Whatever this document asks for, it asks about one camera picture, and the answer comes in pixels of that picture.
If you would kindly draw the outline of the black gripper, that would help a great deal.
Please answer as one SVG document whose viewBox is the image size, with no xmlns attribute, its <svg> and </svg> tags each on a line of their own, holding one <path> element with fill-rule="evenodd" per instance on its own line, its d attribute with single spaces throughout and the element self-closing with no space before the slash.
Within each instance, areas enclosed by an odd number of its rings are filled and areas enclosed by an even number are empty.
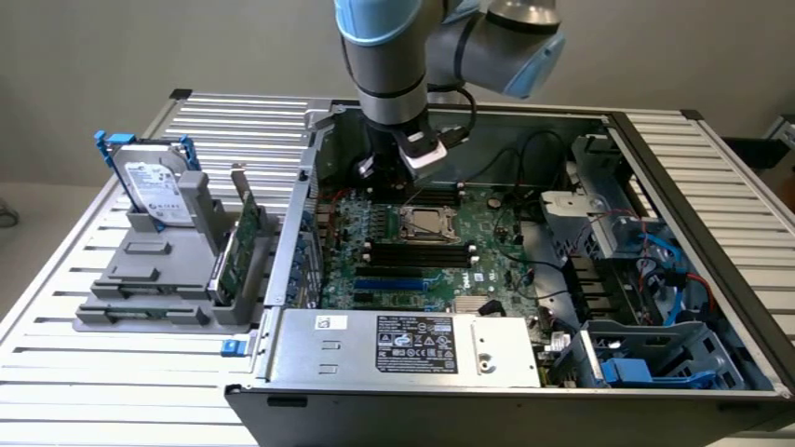
<svg viewBox="0 0 795 447">
<path fill-rule="evenodd" d="M 373 189 L 409 189 L 414 177 L 401 157 L 393 134 L 365 125 L 366 154 L 355 161 L 357 185 Z"/>
</svg>

